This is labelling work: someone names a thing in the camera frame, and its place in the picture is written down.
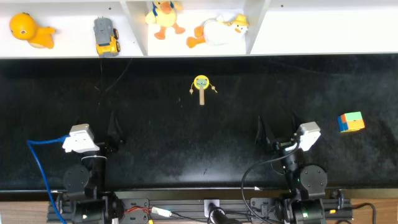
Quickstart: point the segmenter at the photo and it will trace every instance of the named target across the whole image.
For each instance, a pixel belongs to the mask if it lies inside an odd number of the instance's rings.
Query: black table
[[[256,147],[261,115],[276,136],[292,134],[290,118],[316,121],[322,136],[306,153],[325,166],[330,188],[398,187],[397,55],[226,58],[128,58],[0,61],[0,190],[43,190],[26,139],[53,139],[88,123],[101,139],[117,112],[127,144],[108,156],[108,190],[239,187],[244,171],[270,159]],[[218,93],[189,93],[207,75]],[[366,129],[339,133],[337,117],[362,112]],[[36,146],[52,189],[79,163],[60,144]],[[285,189],[270,166],[246,185]]]

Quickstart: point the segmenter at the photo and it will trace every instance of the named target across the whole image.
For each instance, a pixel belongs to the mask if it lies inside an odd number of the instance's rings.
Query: colorful cube
[[[345,113],[338,117],[340,132],[357,131],[365,128],[361,112]]]

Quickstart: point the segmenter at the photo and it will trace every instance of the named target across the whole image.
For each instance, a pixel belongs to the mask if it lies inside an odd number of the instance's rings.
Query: wooden floor
[[[376,207],[378,224],[398,224],[398,199],[352,199],[353,205],[364,202],[370,202]],[[44,224],[47,206],[48,202],[0,202],[0,224]],[[370,207],[355,210],[354,220],[351,222],[372,224],[372,213]]]

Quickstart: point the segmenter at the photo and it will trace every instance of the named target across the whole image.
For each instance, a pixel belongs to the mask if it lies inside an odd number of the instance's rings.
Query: duck beak
[[[163,2],[163,3],[160,5],[160,9],[161,9],[164,13],[166,13],[166,14],[170,14],[170,12],[172,12],[172,7],[171,7],[171,5],[170,5],[170,2],[168,2],[168,1]]]

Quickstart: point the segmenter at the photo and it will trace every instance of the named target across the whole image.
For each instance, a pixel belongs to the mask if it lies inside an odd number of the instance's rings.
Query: toy truck
[[[120,52],[119,32],[108,18],[94,20],[94,33],[99,57],[114,57]]]

